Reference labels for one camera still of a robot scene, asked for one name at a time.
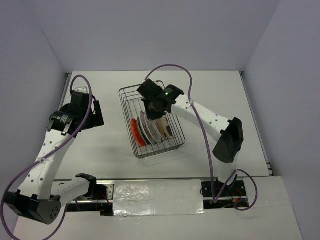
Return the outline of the plate with orange sunburst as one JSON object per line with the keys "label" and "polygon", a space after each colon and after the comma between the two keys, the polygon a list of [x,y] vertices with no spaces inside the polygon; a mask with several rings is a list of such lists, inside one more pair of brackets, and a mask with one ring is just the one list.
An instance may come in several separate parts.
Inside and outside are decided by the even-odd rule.
{"label": "plate with orange sunburst", "polygon": [[164,126],[163,126],[163,118],[159,118],[159,119],[156,119],[154,121],[157,129],[158,129],[158,132],[160,133],[160,136],[162,138],[162,140],[166,140],[167,139],[167,135],[164,131]]}

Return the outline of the white plate grey lines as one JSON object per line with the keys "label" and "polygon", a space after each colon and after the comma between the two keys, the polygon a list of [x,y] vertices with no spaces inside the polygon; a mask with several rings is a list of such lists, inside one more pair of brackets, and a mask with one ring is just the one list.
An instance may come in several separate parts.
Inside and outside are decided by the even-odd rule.
{"label": "white plate grey lines", "polygon": [[149,120],[148,118],[145,119],[147,127],[152,135],[152,137],[154,138],[154,140],[158,143],[161,144],[163,139],[162,136],[156,126],[156,123],[154,120]]}

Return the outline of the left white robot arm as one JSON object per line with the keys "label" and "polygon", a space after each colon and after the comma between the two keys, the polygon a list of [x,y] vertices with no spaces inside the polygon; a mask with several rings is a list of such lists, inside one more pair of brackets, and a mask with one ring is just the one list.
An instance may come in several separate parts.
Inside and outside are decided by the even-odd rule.
{"label": "left white robot arm", "polygon": [[4,203],[18,216],[46,225],[52,224],[61,208],[74,199],[84,196],[90,200],[98,194],[96,177],[85,173],[61,186],[53,186],[67,151],[80,133],[78,127],[88,130],[104,125],[100,103],[86,87],[70,93],[70,103],[49,118],[35,166],[16,191],[4,194]]}

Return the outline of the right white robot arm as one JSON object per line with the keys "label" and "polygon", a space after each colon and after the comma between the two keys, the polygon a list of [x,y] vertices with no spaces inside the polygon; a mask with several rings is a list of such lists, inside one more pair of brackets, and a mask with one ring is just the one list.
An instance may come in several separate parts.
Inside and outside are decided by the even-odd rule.
{"label": "right white robot arm", "polygon": [[216,145],[209,155],[218,160],[217,184],[218,192],[228,196],[235,189],[231,176],[236,170],[235,158],[244,141],[243,124],[237,117],[228,119],[218,115],[199,103],[174,85],[161,88],[147,79],[138,89],[150,120],[160,119],[165,113],[181,117],[209,135]]}

